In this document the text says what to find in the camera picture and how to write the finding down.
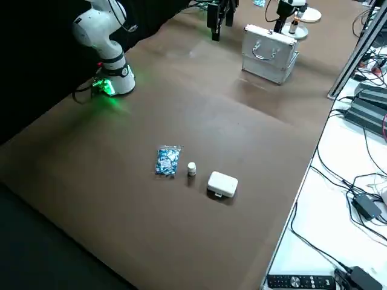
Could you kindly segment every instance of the white table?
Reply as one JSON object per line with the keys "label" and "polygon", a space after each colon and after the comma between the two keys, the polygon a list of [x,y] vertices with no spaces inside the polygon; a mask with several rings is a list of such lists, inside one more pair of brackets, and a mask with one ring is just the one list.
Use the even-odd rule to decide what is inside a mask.
{"label": "white table", "polygon": [[[344,87],[338,100],[353,95],[357,82],[350,80]],[[336,101],[334,108],[347,108],[348,104]],[[367,140],[372,157],[378,165],[387,171],[387,145],[383,138],[367,131]],[[372,163],[366,151],[363,130],[342,117],[331,117],[325,126],[319,142],[319,152],[323,162],[334,172],[353,182],[357,175],[373,173],[377,167]],[[335,179],[323,168],[317,154],[312,157],[311,165]],[[356,185],[373,192],[368,184],[375,183],[375,177],[362,178]],[[378,189],[387,186],[387,182],[378,185]],[[331,254],[349,267],[359,266],[377,279],[386,288],[387,285],[387,242],[368,230],[357,228],[351,221],[343,188],[332,185],[309,168],[300,187],[298,212],[294,220],[294,230],[312,244]],[[387,216],[387,208],[382,209]],[[322,254],[312,249],[290,231],[292,209],[284,228],[268,274],[315,274],[333,275],[335,266]],[[370,222],[367,226],[387,236],[387,226],[377,227]]]}

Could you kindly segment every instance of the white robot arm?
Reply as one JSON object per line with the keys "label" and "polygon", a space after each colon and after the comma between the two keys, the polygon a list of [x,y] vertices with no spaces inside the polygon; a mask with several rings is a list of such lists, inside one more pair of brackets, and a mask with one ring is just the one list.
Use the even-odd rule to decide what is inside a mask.
{"label": "white robot arm", "polygon": [[126,20],[126,12],[116,0],[87,0],[91,8],[73,22],[73,34],[79,43],[97,50],[102,61],[99,80],[106,80],[109,95],[126,94],[135,86],[135,78],[126,62],[121,45],[109,38]]}

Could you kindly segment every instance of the black remote control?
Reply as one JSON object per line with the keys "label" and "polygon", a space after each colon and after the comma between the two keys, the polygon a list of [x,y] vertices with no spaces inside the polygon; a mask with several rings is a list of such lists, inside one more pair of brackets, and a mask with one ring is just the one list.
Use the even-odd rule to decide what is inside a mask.
{"label": "black remote control", "polygon": [[304,288],[336,290],[336,283],[332,276],[321,275],[268,275],[267,286],[278,288]]}

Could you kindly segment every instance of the case handle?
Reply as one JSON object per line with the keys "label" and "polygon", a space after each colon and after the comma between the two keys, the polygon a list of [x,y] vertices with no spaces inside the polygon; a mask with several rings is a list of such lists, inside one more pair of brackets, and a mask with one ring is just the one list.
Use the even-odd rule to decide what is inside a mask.
{"label": "case handle", "polygon": [[273,51],[272,51],[272,56],[271,57],[263,57],[263,56],[260,56],[259,54],[256,53],[256,50],[261,46],[261,44],[259,42],[256,43],[256,45],[253,47],[253,51],[252,53],[254,54],[254,56],[257,58],[257,59],[260,59],[260,60],[264,60],[264,61],[269,61],[269,60],[272,60],[276,57],[276,54],[277,54],[277,50],[273,48]]}

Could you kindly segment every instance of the power adapter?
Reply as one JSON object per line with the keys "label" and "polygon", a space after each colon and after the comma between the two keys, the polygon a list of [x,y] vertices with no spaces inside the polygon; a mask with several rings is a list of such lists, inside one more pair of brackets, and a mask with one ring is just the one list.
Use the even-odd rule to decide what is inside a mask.
{"label": "power adapter", "polygon": [[382,284],[358,266],[351,268],[349,273],[335,269],[334,279],[341,290],[382,290]]}
{"label": "power adapter", "polygon": [[374,219],[382,214],[380,208],[373,203],[367,195],[356,195],[352,200],[353,206],[367,221]]}

